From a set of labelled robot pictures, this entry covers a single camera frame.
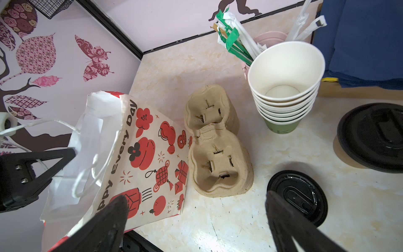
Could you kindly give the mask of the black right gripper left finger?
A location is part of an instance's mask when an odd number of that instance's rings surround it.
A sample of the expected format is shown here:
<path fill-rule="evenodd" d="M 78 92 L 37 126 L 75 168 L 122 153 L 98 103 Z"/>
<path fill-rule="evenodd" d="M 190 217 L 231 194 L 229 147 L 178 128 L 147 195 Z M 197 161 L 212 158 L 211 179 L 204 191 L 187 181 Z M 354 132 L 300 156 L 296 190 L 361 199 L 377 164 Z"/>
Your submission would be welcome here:
<path fill-rule="evenodd" d="M 118 196 L 72 236 L 59 242 L 51 252 L 118 252 L 123 241 L 129 207 Z"/>

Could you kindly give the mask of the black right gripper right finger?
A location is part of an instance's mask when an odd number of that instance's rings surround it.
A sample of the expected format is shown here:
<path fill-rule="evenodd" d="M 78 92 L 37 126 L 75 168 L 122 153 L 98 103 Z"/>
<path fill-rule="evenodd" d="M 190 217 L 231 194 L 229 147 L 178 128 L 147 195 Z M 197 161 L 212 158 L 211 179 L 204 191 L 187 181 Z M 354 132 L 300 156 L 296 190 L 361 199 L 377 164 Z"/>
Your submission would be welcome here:
<path fill-rule="evenodd" d="M 306 252 L 345 251 L 320 232 L 276 192 L 267 192 L 265 207 L 268 224 L 278 252 L 296 252 L 295 242 Z"/>

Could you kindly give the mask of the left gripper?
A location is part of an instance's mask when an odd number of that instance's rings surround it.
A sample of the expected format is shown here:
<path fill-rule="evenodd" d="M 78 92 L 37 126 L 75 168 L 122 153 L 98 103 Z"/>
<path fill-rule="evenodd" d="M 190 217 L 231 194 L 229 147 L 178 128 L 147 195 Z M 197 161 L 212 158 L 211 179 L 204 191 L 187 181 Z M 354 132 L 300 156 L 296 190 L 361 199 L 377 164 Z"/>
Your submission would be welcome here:
<path fill-rule="evenodd" d="M 76 157 L 73 148 L 43 152 L 13 153 L 1 156 L 1 213 L 18 210 L 39 199 L 53 177 Z M 40 176 L 33 163 L 57 159 Z"/>

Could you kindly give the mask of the red and white paper bag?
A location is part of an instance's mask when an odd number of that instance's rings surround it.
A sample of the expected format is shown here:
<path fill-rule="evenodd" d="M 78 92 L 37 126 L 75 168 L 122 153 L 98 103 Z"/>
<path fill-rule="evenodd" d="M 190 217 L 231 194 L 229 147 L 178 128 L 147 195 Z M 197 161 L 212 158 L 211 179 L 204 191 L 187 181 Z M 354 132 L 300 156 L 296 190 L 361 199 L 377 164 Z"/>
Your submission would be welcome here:
<path fill-rule="evenodd" d="M 71 237 L 119 196 L 129 209 L 125 231 L 181 214 L 188 135 L 128 94 L 91 93 L 70 138 L 76 156 L 49 186 L 42 251 Z"/>

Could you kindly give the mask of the black plastic cup lid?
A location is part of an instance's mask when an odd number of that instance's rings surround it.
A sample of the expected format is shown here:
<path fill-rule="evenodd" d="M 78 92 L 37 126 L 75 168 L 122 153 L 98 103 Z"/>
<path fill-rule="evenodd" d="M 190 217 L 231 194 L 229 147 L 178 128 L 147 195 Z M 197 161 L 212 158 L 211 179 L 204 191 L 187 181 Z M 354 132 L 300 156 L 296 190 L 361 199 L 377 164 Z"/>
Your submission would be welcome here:
<path fill-rule="evenodd" d="M 367 169 L 403 172 L 403 106 L 356 107 L 341 118 L 336 135 L 343 150 Z"/>

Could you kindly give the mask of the white paper cup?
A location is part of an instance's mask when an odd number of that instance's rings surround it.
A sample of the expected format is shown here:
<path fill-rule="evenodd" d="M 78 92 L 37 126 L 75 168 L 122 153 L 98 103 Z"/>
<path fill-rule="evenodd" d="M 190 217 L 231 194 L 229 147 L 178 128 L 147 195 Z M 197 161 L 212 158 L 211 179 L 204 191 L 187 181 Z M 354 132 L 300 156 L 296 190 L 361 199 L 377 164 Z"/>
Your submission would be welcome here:
<path fill-rule="evenodd" d="M 360 163 L 356 162 L 354 159 L 352 159 L 341 147 L 341 144 L 339 142 L 338 136 L 336 135 L 333 141 L 333 150 L 336 156 L 345 164 L 358 168 L 358 169 L 367 169 L 367 167 L 361 165 Z"/>

